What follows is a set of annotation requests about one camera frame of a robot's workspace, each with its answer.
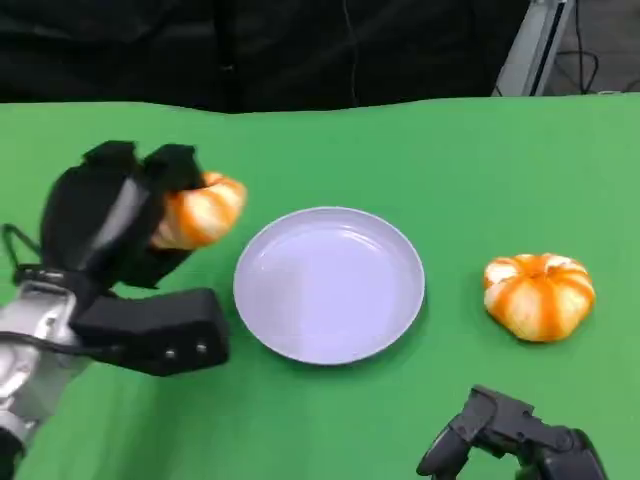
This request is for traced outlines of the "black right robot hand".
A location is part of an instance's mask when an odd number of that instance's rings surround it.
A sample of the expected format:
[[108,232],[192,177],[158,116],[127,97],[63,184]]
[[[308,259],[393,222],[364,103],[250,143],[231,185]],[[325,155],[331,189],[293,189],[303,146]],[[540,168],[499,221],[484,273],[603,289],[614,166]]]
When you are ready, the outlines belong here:
[[546,424],[534,415],[532,405],[480,385],[471,388],[462,410],[433,441],[416,473],[455,479],[474,448],[498,459],[517,458],[517,479],[608,478],[584,431]]

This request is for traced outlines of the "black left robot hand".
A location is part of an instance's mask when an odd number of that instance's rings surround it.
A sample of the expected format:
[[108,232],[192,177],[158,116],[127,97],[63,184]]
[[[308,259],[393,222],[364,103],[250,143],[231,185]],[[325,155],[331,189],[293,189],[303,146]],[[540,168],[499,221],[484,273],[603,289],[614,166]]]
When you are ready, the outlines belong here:
[[168,198],[203,184],[193,146],[164,144],[138,158],[133,142],[105,141],[54,183],[40,224],[42,263],[104,291],[154,289],[190,256],[152,243]]

